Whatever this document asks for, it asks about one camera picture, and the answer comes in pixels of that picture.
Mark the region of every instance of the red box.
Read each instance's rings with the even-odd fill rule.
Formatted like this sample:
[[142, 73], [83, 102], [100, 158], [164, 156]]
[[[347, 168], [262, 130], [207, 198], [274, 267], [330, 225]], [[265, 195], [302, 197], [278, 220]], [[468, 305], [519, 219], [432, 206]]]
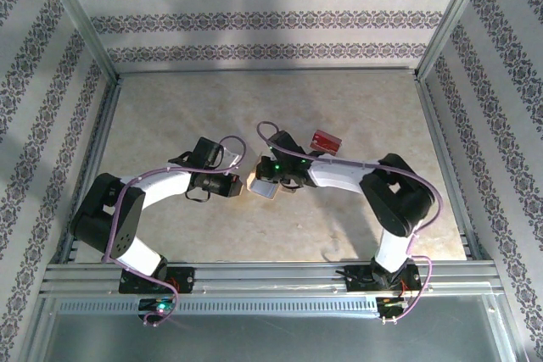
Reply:
[[332, 136], [325, 131], [316, 131], [313, 135], [313, 140], [311, 141], [310, 147], [313, 150], [330, 153], [335, 156], [341, 147], [341, 139], [336, 136]]

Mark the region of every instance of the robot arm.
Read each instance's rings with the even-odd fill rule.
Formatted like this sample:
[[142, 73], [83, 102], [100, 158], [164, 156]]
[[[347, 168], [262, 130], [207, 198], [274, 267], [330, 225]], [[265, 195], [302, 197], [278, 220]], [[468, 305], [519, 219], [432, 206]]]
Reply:
[[[231, 167], [240, 159], [239, 155], [228, 152], [222, 145], [201, 137], [192, 152], [170, 160], [165, 167], [214, 169], [213, 164], [219, 156], [223, 167]], [[111, 211], [106, 209], [115, 206], [120, 191], [133, 178], [118, 178], [107, 173], [99, 175], [70, 224], [72, 235], [104, 253], [113, 220]], [[146, 276], [164, 280], [167, 260], [136, 236], [141, 212], [153, 203], [187, 194], [195, 188], [206, 191], [209, 199], [212, 193], [235, 197], [241, 193], [242, 186], [239, 176], [235, 174], [202, 174], [182, 170], [159, 173], [140, 180], [126, 190], [111, 258]]]
[[[286, 132], [279, 131], [270, 141], [281, 148], [305, 153]], [[294, 189], [308, 187], [336, 187], [364, 194], [370, 203], [383, 235], [372, 262], [373, 279], [388, 286], [403, 270], [408, 259], [408, 247], [413, 231], [426, 217], [434, 195], [422, 184], [412, 178], [384, 170], [354, 167], [346, 164], [332, 164], [325, 161], [301, 159], [271, 148], [274, 159], [262, 157], [256, 167], [256, 180], [281, 184]], [[330, 154], [310, 153], [320, 159], [334, 159]], [[374, 164], [414, 171], [397, 154], [387, 156]]]

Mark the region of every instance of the patterned wallpaper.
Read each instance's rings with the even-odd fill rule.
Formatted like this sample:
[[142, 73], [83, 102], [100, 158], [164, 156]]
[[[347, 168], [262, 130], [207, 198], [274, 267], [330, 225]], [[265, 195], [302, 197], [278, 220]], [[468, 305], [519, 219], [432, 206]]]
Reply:
[[450, 0], [80, 0], [119, 72], [409, 66]]
[[480, 244], [543, 360], [542, 0], [471, 0], [426, 79]]
[[17, 360], [106, 80], [59, 0], [0, 0], [0, 361]]

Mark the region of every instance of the striped wall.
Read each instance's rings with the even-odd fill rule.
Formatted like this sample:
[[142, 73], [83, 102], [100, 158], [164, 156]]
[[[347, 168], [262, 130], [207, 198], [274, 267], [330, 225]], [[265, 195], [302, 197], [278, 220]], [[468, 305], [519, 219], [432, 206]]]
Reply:
[[426, 78], [530, 360], [543, 360], [542, 2], [471, 0]]
[[450, 0], [80, 0], [119, 72], [408, 66]]
[[17, 360], [106, 80], [59, 0], [0, 0], [0, 361]]

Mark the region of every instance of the beige floor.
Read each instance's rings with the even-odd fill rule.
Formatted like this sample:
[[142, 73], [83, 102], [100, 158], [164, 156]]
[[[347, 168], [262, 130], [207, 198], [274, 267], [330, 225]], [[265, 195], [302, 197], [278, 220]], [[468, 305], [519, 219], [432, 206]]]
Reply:
[[[133, 75], [125, 79], [101, 171], [136, 175], [196, 144], [236, 134], [249, 144], [246, 176], [266, 145], [256, 135], [272, 120], [304, 148], [315, 129], [343, 139], [339, 157], [401, 155], [445, 196], [445, 212], [414, 253], [465, 259], [412, 77], [406, 71], [225, 72]], [[138, 236], [170, 261], [323, 261], [370, 259], [381, 227], [364, 197], [331, 188], [245, 191], [205, 204], [168, 198], [143, 211]], [[78, 262], [96, 262], [86, 245]]]

